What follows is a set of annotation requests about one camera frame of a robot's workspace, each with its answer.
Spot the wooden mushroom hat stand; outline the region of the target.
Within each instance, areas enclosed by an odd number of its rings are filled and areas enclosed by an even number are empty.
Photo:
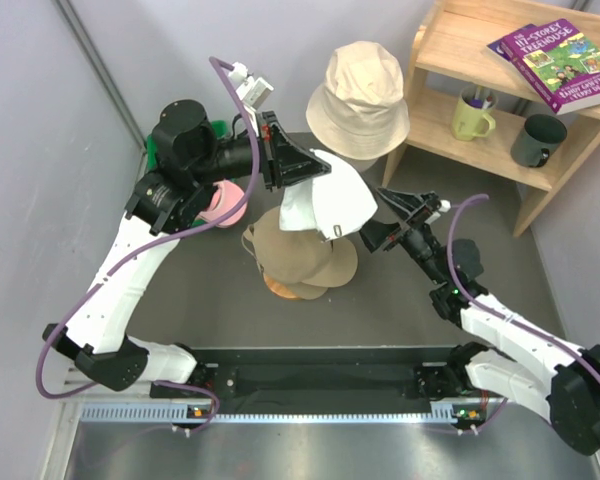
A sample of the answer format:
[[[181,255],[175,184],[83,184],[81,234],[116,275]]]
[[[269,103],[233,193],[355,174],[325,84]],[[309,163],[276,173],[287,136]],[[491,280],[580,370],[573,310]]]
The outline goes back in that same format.
[[[296,284],[285,284],[275,280],[266,273],[262,273],[265,286],[277,297],[285,300],[302,300],[302,297],[296,293]]]

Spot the cream mannequin head stand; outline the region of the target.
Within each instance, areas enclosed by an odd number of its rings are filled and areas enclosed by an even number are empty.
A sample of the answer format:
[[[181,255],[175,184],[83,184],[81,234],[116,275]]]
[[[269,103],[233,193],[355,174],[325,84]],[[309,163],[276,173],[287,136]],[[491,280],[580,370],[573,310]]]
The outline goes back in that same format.
[[[357,172],[363,173],[371,169],[385,154],[378,152],[355,151],[344,156],[344,160]]]

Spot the purple treehouse book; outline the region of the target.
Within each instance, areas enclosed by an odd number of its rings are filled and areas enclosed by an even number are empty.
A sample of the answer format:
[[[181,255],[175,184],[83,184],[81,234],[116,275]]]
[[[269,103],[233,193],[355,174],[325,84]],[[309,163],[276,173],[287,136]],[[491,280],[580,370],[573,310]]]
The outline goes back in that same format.
[[[512,32],[501,46],[553,113],[600,105],[600,49],[569,20]]]

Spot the pink white baseball cap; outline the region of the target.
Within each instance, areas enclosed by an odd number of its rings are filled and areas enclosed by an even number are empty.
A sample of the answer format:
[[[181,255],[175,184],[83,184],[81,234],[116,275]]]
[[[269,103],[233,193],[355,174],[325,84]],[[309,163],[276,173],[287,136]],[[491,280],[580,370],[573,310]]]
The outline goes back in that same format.
[[[216,182],[217,187],[211,203],[206,210],[203,210],[197,217],[198,223],[213,223],[217,228],[229,228],[238,223],[245,215],[248,204],[243,204],[232,216],[218,222],[217,219],[232,210],[237,203],[243,198],[244,191],[230,180],[222,180]]]

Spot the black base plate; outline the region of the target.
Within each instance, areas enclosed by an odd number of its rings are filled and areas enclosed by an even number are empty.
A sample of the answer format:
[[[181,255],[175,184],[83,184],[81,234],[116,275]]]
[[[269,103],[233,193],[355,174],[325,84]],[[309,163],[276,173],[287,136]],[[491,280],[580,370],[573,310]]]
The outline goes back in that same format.
[[[428,413],[433,401],[476,396],[461,367],[485,349],[201,349],[189,382],[214,393],[225,415]]]

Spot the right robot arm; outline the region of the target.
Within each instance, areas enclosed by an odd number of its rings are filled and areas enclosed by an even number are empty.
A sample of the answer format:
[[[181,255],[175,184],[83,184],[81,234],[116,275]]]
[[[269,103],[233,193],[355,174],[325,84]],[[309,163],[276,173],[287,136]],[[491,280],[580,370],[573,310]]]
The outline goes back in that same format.
[[[366,248],[402,247],[434,284],[429,297],[439,317],[476,338],[452,349],[440,381],[421,378],[422,393],[495,393],[538,415],[574,451],[600,451],[600,344],[573,344],[506,307],[477,280],[484,268],[476,243],[452,234],[441,243],[431,229],[441,214],[453,211],[458,220],[485,195],[452,206],[434,192],[376,193],[397,220],[368,221],[360,231]]]

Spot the pens in mug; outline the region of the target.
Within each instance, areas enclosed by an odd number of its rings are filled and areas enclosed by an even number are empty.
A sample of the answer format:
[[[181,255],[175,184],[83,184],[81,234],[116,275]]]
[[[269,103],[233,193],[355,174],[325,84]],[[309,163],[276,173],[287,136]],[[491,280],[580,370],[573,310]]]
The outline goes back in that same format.
[[[486,87],[476,85],[465,97],[467,104],[473,108],[487,110],[494,105],[494,97]]]

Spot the green plastic bin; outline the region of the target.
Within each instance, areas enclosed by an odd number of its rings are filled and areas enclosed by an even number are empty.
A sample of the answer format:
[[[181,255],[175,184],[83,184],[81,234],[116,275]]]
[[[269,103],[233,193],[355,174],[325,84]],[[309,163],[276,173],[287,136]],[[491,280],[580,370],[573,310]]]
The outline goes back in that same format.
[[[215,120],[211,122],[212,129],[215,133],[215,137],[219,140],[225,139],[229,136],[229,129],[227,122],[224,120]],[[157,167],[157,147],[151,135],[147,137],[147,169],[153,170]]]

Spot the light green mug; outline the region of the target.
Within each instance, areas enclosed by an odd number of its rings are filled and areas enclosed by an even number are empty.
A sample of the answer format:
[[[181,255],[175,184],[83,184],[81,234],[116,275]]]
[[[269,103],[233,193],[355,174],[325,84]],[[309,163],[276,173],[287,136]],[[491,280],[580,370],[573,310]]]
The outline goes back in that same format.
[[[461,91],[451,122],[452,134],[460,141],[486,138],[496,128],[496,120],[492,115],[492,111],[497,105],[498,97],[489,89],[495,100],[494,105],[487,110],[473,108],[467,104],[465,97],[475,86],[469,85]]]

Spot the aluminium rail frame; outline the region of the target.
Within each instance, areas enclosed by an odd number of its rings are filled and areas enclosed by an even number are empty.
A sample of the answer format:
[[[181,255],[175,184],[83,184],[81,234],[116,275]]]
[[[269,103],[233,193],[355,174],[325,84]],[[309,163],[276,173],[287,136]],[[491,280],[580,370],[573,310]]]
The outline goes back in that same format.
[[[600,453],[573,451],[496,394],[428,413],[220,413],[209,390],[140,381],[114,392],[71,370],[45,479],[600,479]]]

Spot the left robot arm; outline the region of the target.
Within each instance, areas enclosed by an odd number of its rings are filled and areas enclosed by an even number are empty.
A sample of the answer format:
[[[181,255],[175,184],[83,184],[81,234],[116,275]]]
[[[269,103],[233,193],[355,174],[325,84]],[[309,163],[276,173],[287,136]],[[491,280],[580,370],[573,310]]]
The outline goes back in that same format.
[[[136,183],[85,299],[46,327],[46,351],[116,392],[138,381],[172,382],[189,397],[204,390],[207,374],[188,348],[127,334],[152,277],[180,240],[241,217],[249,193],[237,179],[263,179],[273,190],[331,170],[294,143],[274,113],[247,114],[246,124],[245,135],[221,139],[201,103],[179,100],[163,109],[151,133],[155,166]]]

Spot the dark grey mug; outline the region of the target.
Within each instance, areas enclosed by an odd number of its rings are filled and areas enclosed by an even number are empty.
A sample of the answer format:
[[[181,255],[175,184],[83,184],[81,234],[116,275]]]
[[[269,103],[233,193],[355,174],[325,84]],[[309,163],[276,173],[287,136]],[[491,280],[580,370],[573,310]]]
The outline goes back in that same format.
[[[511,158],[523,167],[542,168],[566,140],[567,134],[567,127],[556,117],[531,115],[511,146]]]

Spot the cream bucket hat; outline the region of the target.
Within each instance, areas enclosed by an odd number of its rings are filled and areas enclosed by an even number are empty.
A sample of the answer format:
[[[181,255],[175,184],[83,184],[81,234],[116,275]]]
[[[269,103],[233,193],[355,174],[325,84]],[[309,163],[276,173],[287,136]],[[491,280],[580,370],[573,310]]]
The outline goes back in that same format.
[[[377,42],[335,49],[305,117],[313,135],[340,156],[362,162],[393,151],[410,132],[398,60]]]

